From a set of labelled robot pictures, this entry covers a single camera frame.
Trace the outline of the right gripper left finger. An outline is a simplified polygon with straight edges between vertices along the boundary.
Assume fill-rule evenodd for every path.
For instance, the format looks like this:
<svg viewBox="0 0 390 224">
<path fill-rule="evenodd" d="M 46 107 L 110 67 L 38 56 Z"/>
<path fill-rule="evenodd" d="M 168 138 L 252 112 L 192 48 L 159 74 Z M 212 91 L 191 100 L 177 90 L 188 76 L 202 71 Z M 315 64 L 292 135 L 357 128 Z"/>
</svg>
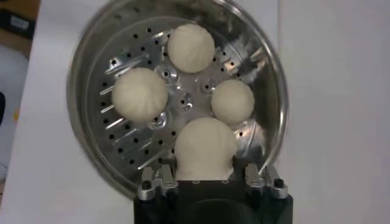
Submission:
<svg viewBox="0 0 390 224">
<path fill-rule="evenodd" d="M 151 166 L 143 167 L 136 198 L 140 201 L 151 201 L 162 197 L 167 201 L 176 201 L 179 197 L 179 182 L 175 179 L 176 167 L 175 158 L 162 160 L 157 170 Z"/>
</svg>

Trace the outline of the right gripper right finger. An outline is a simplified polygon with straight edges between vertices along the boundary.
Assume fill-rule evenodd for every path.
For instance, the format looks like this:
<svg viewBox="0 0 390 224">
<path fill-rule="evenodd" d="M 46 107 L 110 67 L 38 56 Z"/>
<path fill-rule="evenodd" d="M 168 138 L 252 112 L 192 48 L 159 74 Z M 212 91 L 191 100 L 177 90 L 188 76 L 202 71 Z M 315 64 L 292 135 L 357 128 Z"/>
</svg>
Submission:
<svg viewBox="0 0 390 224">
<path fill-rule="evenodd" d="M 257 165 L 248 164 L 245 167 L 245 184 L 249 195 L 254 193 L 263 195 L 268 189 L 272 198 L 288 198 L 288 186 L 273 165 L 265 166 L 259 171 Z"/>
</svg>

